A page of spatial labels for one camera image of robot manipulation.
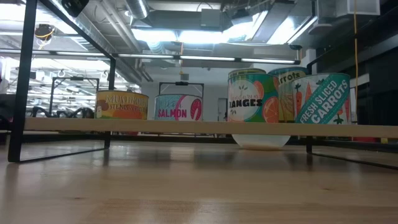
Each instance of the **ceiling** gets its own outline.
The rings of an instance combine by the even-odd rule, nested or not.
[[[52,0],[58,7],[61,0]],[[179,14],[185,13],[189,16],[200,16],[202,9],[219,9],[222,11],[219,30],[230,29],[232,30],[231,18],[236,13],[237,9],[247,8],[250,16],[264,14],[265,19],[263,23],[259,23],[259,30],[261,33],[269,32],[270,38],[268,40],[262,39],[265,35],[254,34],[252,39],[229,39],[228,43],[216,44],[190,44],[186,42],[159,41],[164,48],[163,51],[168,54],[180,54],[183,50],[184,55],[198,55],[198,56],[212,56],[212,57],[246,57],[246,58],[277,58],[277,59],[296,59],[298,56],[295,50],[292,50],[286,43],[301,27],[311,18],[312,15],[312,0],[296,0],[285,1],[292,3],[290,6],[284,4],[280,8],[276,7],[280,4],[281,0],[273,1],[253,1],[253,0],[212,0],[211,2],[200,1],[186,1],[174,0],[164,1],[147,0],[150,9],[148,19],[142,21],[135,21],[131,23],[131,18],[127,13],[127,6],[125,0],[100,0],[90,1],[84,8],[83,12],[77,17],[75,22],[88,33],[88,35],[100,44],[108,52],[117,53],[136,53],[144,52],[153,54],[154,50],[149,47],[145,40],[136,40],[131,26],[135,29],[140,22],[150,21],[151,14]],[[327,2],[329,0],[319,0],[319,2]],[[0,7],[0,48],[1,49],[19,49],[22,41],[22,27],[24,17],[24,4],[10,5],[7,8]],[[39,39],[35,39],[34,49],[42,48],[42,50],[55,50],[55,51],[74,51],[74,52],[92,52],[95,51],[92,45],[82,39],[79,35],[71,30],[66,24],[54,15],[46,11],[46,9],[39,4],[37,11],[36,24],[51,24],[56,27],[51,42],[43,43]],[[335,9],[329,9],[327,12],[335,12]],[[303,51],[307,48],[322,48],[327,47],[336,36],[350,33],[352,29],[352,16],[324,16],[318,10],[316,14],[321,18],[319,23],[331,24],[331,28],[316,34],[309,34],[313,25],[308,30],[300,35],[291,44],[301,45]],[[359,23],[366,23],[371,20],[372,16],[359,16]],[[187,23],[187,17],[176,17],[174,20],[169,21],[169,24],[179,26],[179,24]],[[255,20],[250,24],[250,30],[256,25]],[[176,37],[181,37],[184,30],[174,30]],[[66,60],[68,58],[41,58],[37,57],[32,61],[32,69],[41,73],[43,72],[47,78],[43,80],[31,80],[32,94],[41,93],[49,94],[47,85],[51,84],[51,77],[58,76],[59,72],[65,72],[66,77],[75,75],[83,76],[86,78],[99,78],[100,85],[103,88],[107,87],[106,74],[109,72],[109,62],[101,61],[98,58],[76,58],[75,60]],[[14,85],[17,80],[17,68],[19,56],[14,55],[11,59],[7,60],[8,69],[10,70],[10,80],[12,83],[9,92],[15,91]],[[190,82],[201,82],[206,84],[222,84],[226,83],[226,74],[233,69],[252,67],[252,63],[234,63],[234,62],[214,62],[203,60],[184,60],[180,61],[167,61],[167,60],[148,60],[142,61],[144,67],[137,66],[134,59],[125,58],[118,59],[117,62],[117,77],[116,86],[120,90],[127,90],[132,88],[134,91],[140,91],[137,85],[146,82],[175,82],[179,80],[179,72],[183,70],[184,73],[190,74]],[[83,84],[77,84],[73,81],[66,82],[68,85],[78,85],[81,90],[77,95],[93,96],[95,93],[94,88],[90,88],[91,83],[84,81]],[[56,92],[58,94],[66,94],[66,87],[60,87]],[[37,99],[37,95],[32,95],[31,100]],[[81,100],[78,103],[69,107],[76,109],[80,106],[93,107],[93,101]]]

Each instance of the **tin can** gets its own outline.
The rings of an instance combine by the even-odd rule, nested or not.
[[[148,98],[140,93],[126,91],[98,91],[95,118],[147,119]]]
[[[269,72],[279,78],[279,121],[294,122],[293,88],[291,82],[304,77],[308,70],[303,67],[278,68]]]
[[[247,68],[228,75],[229,122],[279,122],[278,77],[263,70]],[[233,134],[235,141],[247,149],[277,149],[290,136]]]
[[[278,123],[278,78],[253,68],[228,75],[228,121]]]
[[[296,123],[351,124],[347,74],[309,75],[292,81]]]
[[[168,94],[155,97],[155,120],[201,121],[203,100],[195,95]]]

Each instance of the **carrot illustration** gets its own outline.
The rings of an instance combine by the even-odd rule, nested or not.
[[[333,122],[336,122],[336,124],[342,124],[344,121],[343,119],[340,118],[340,115],[342,114],[343,114],[343,108],[337,111],[337,119],[334,119]]]
[[[300,112],[300,110],[301,110],[301,104],[302,104],[302,101],[303,101],[303,99],[302,99],[302,97],[303,97],[303,93],[302,92],[299,92],[299,88],[301,87],[301,85],[300,84],[297,84],[296,86],[295,86],[295,89],[297,90],[297,92],[296,92],[296,109],[297,109],[297,114]]]
[[[346,115],[347,115],[347,121],[349,121],[349,117],[351,115],[351,110],[349,108],[349,97],[347,97],[347,100],[344,102],[344,107],[346,108]]]
[[[307,92],[305,93],[305,101],[307,102],[307,100],[311,97],[312,92],[311,92],[311,86],[310,83],[307,84]]]

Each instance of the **cable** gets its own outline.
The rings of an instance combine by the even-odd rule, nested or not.
[[[35,34],[35,37],[37,37],[37,38],[46,38],[46,39],[47,39],[47,37],[49,37],[51,34],[53,34],[54,31],[55,31],[55,28],[52,29],[50,33],[45,34],[45,35],[36,35],[36,34]]]
[[[210,6],[210,7],[211,7],[211,9],[213,9],[213,7],[212,7],[210,4],[208,4],[207,2],[201,2],[201,3],[199,3],[199,5],[198,5],[198,7],[197,7],[197,11],[199,10],[199,7],[200,7],[200,5],[201,5],[202,3],[205,3],[205,4],[207,4],[208,6]]]
[[[97,23],[103,23],[106,20],[106,17],[102,19],[101,21],[97,20],[97,5],[95,5],[94,11],[93,11],[93,17]]]
[[[358,39],[356,37],[357,27],[356,27],[356,1],[354,0],[354,33],[355,33],[355,117],[358,123]]]

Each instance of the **wooden plank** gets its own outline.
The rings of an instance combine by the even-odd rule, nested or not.
[[[145,131],[157,133],[271,134],[398,138],[398,126],[27,118],[26,130]]]

